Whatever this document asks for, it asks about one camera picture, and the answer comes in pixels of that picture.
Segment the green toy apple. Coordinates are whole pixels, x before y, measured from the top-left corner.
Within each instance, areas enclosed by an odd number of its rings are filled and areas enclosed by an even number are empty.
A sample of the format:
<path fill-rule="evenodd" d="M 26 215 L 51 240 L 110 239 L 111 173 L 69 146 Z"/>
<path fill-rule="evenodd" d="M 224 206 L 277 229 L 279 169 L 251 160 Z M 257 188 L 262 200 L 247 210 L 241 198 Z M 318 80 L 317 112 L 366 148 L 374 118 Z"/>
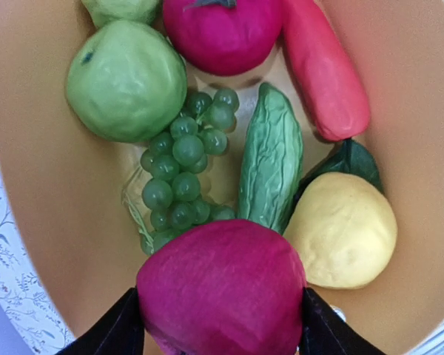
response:
<path fill-rule="evenodd" d="M 165 129 L 187 92 L 186 66 L 164 36 L 134 21 L 111 22 L 73 59 L 66 96 L 81 122 L 108 141 L 139 143 Z"/>

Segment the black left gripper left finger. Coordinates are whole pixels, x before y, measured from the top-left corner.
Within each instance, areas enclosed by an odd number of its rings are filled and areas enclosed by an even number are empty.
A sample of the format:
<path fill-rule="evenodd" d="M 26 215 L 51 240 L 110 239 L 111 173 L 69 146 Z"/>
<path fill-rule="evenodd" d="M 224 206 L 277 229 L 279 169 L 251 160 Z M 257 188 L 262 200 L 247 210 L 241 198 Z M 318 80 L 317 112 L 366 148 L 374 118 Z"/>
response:
<path fill-rule="evenodd" d="M 58 355 L 142 355 L 143 351 L 138 292 L 130 288 L 90 330 Z"/>

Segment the green toy pear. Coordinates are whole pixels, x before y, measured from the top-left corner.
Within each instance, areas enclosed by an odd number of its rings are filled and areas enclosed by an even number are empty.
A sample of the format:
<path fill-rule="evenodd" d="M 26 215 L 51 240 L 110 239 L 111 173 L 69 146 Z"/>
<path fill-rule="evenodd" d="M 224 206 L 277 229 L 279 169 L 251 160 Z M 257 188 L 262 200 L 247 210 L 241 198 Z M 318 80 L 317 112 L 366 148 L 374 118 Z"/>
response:
<path fill-rule="evenodd" d="M 101 28 L 112 21 L 124 19 L 151 24 L 161 11 L 159 0 L 81 0 L 93 24 Z"/>

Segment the red toy tomato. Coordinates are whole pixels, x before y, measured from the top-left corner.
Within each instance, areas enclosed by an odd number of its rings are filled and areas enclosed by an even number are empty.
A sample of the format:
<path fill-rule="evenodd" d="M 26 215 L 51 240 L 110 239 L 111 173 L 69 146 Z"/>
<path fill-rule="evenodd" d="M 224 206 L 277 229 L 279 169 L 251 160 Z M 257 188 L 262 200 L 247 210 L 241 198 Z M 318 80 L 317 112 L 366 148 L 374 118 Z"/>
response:
<path fill-rule="evenodd" d="M 261 65 L 282 27 L 281 1 L 164 1 L 163 21 L 174 48 L 192 66 L 218 76 Z"/>

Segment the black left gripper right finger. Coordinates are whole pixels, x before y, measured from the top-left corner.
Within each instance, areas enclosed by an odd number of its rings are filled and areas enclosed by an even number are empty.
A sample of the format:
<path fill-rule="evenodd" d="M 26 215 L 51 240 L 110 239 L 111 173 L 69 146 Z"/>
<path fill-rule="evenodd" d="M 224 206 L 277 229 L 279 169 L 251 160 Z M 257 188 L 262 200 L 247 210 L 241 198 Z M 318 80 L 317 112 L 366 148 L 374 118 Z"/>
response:
<path fill-rule="evenodd" d="M 304 355 L 383 355 L 356 333 L 313 288 L 304 288 L 299 351 Z"/>

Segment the red toy apple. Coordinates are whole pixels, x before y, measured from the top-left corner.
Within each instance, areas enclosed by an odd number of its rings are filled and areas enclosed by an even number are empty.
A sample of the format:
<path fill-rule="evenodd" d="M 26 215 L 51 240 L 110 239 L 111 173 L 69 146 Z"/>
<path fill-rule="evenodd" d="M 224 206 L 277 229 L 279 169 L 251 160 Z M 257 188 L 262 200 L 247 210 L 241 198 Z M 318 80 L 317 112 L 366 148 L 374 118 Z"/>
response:
<path fill-rule="evenodd" d="M 164 354 L 294 354 L 305 284 L 293 247 L 248 220 L 194 228 L 137 275 L 145 328 Z"/>

